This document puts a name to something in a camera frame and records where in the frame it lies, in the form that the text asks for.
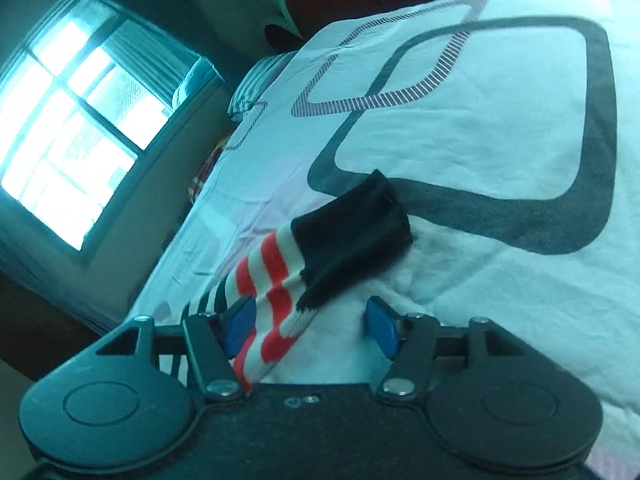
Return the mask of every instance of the metal bolt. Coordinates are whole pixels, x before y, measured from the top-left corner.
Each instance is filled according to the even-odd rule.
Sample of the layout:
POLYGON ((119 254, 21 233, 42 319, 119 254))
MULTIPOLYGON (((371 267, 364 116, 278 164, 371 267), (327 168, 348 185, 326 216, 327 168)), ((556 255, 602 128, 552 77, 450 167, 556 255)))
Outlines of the metal bolt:
POLYGON ((232 396, 234 393, 237 393, 239 389, 240 384, 235 381, 227 381, 224 379, 215 380, 207 385, 207 391, 210 394, 219 397, 232 396))
POLYGON ((284 399, 284 405, 287 408, 299 408, 302 406, 302 399, 300 397, 287 397, 287 399, 284 399))
POLYGON ((409 379, 393 378, 385 381, 382 390, 385 393, 402 397, 412 393, 415 390, 415 384, 409 379))

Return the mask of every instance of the striped pillow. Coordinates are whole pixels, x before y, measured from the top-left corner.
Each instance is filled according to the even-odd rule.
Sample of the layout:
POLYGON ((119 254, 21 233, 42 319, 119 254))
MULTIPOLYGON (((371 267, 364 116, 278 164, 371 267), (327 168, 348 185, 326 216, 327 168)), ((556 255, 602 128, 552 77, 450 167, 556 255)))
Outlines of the striped pillow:
POLYGON ((227 112, 231 120, 236 123, 242 121, 242 118, 254 107, 269 85, 276 81, 284 67, 295 55, 295 52, 287 52, 277 56, 264 57, 252 66, 229 103, 227 112))

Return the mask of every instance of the window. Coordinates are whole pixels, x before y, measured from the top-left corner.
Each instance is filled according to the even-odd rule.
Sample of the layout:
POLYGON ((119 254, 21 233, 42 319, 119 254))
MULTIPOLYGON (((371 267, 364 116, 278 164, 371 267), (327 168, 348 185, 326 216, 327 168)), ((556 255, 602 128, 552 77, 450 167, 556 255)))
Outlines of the window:
POLYGON ((196 59, 98 0, 61 1, 2 79, 2 188, 80 250, 196 59))

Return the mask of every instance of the bed sheet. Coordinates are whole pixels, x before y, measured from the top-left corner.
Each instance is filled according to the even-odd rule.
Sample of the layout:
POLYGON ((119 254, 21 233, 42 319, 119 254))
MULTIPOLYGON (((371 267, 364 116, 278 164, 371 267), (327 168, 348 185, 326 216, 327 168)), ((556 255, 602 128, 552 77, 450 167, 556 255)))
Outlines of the bed sheet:
POLYGON ((130 317, 195 312, 263 236, 379 169, 413 247, 327 304, 267 380, 382 376, 372 295, 452 326, 487 316, 596 391, 599 445, 640 463, 639 15, 439 0, 329 25, 235 131, 130 317))

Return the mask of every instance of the gray rounded square pattern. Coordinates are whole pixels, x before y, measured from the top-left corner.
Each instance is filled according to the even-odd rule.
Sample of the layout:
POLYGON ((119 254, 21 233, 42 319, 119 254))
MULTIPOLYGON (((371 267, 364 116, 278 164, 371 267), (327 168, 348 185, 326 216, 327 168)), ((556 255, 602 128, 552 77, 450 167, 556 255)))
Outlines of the gray rounded square pattern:
MULTIPOLYGON (((609 218, 613 196, 617 140, 616 89, 609 40, 606 31, 599 24, 573 16, 525 16, 465 22, 418 34, 395 51, 367 94, 354 100, 353 107, 355 108, 358 100, 367 103, 368 96, 372 96, 374 100, 377 96, 388 96, 389 92, 383 92, 386 82, 401 59, 414 46, 440 36, 453 35, 453 38, 465 40, 479 30, 524 27, 568 28, 584 38, 584 129, 577 173, 568 189, 548 200, 496 198, 408 178, 391 177, 389 180, 410 215, 467 233, 494 238, 533 253, 567 254, 585 247, 602 232, 609 218)), ((454 64, 449 70, 455 70, 454 64)), ((445 78, 436 81, 437 84, 442 83, 445 78)), ((402 92, 413 96, 417 90, 404 89, 402 92)), ((399 104, 403 103, 390 103, 391 106, 399 104)), ((351 109, 308 172, 308 184, 313 190, 340 196, 368 176, 339 168, 335 156, 344 139, 371 108, 371 105, 367 105, 362 109, 343 110, 351 109)))

